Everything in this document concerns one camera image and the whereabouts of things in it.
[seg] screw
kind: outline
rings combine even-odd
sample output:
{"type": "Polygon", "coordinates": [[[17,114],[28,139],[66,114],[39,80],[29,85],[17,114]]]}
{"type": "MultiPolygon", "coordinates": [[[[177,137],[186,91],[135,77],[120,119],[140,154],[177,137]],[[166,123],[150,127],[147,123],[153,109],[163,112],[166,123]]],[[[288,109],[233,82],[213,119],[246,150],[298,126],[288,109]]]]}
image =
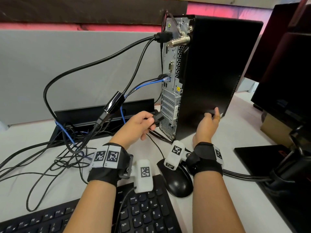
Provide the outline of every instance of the screw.
{"type": "Polygon", "coordinates": [[[191,33],[193,31],[193,27],[192,26],[189,26],[188,27],[188,33],[191,33]]]}

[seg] white desk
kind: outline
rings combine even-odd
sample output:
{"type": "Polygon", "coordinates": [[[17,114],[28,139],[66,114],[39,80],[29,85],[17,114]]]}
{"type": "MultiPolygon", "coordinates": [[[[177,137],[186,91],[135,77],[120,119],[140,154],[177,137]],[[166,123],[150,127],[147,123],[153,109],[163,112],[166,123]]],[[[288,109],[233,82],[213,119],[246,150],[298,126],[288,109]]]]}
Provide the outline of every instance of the white desk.
{"type": "MultiPolygon", "coordinates": [[[[234,96],[226,116],[221,119],[219,128],[213,137],[213,143],[220,148],[227,170],[248,174],[235,156],[234,148],[274,144],[260,131],[260,125],[260,112],[250,103],[234,96]]],[[[55,123],[48,120],[14,125],[8,131],[0,133],[0,161],[19,149],[48,141],[54,128],[55,123]]],[[[170,145],[155,137],[152,138],[166,156],[170,145]]],[[[109,139],[107,137],[92,140],[88,147],[99,147],[109,139]]],[[[183,139],[182,142],[192,150],[192,136],[183,139]]],[[[10,161],[8,166],[17,164],[38,150],[40,148],[18,155],[10,161]]],[[[32,164],[17,169],[12,175],[20,172],[43,172],[63,150],[64,146],[49,149],[32,164]]],[[[128,151],[134,155],[134,160],[148,158],[152,165],[153,175],[159,174],[156,163],[162,159],[162,156],[149,138],[145,141],[139,140],[128,151]]],[[[89,168],[84,168],[85,179],[88,172],[89,168]]],[[[29,213],[25,207],[26,198],[38,177],[39,175],[28,174],[0,182],[0,222],[29,213]]],[[[34,189],[29,201],[31,208],[36,206],[52,178],[43,177],[34,189]]],[[[246,232],[291,232],[256,183],[226,176],[224,180],[246,232]]],[[[78,169],[67,169],[51,185],[38,210],[80,198],[85,186],[86,184],[80,179],[78,169]]],[[[192,232],[192,195],[183,199],[170,196],[170,199],[182,231],[192,232]]]]}

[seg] black desktop computer case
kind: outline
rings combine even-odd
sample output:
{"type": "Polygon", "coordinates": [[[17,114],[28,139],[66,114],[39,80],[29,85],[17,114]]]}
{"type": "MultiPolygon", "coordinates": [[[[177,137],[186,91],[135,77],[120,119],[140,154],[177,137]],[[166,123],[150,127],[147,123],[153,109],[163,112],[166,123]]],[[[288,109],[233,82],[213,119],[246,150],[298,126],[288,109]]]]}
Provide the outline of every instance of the black desktop computer case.
{"type": "MultiPolygon", "coordinates": [[[[221,117],[226,114],[263,24],[196,15],[175,19],[191,40],[163,47],[163,74],[171,82],[162,83],[160,129],[170,140],[181,140],[195,133],[204,113],[218,107],[221,117]]],[[[165,30],[179,37],[171,18],[165,30]]]]}

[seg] keyboard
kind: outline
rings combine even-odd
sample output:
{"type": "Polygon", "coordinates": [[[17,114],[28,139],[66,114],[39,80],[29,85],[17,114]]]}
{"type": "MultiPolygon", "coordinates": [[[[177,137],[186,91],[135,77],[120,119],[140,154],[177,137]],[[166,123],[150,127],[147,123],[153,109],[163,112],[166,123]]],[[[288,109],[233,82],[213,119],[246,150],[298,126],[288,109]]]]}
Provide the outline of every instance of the keyboard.
{"type": "MultiPolygon", "coordinates": [[[[181,232],[161,175],[153,176],[153,191],[138,194],[134,191],[129,193],[122,206],[119,224],[116,225],[121,202],[133,186],[133,183],[129,183],[117,187],[112,233],[114,233],[116,226],[117,233],[181,232]]],[[[63,232],[78,202],[79,199],[73,200],[1,222],[0,233],[63,232]]]]}

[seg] wristband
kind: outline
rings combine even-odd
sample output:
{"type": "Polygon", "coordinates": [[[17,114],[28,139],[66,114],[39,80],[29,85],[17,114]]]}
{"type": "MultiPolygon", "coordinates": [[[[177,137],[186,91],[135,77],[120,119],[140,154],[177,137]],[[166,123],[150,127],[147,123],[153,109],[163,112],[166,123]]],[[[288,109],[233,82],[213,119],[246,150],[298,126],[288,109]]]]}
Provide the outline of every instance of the wristband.
{"type": "Polygon", "coordinates": [[[107,143],[96,149],[87,181],[100,180],[117,186],[121,178],[129,179],[133,155],[119,144],[107,143]]]}
{"type": "Polygon", "coordinates": [[[200,142],[186,159],[188,172],[195,176],[198,172],[215,171],[223,175],[220,150],[212,143],[200,142]]]}

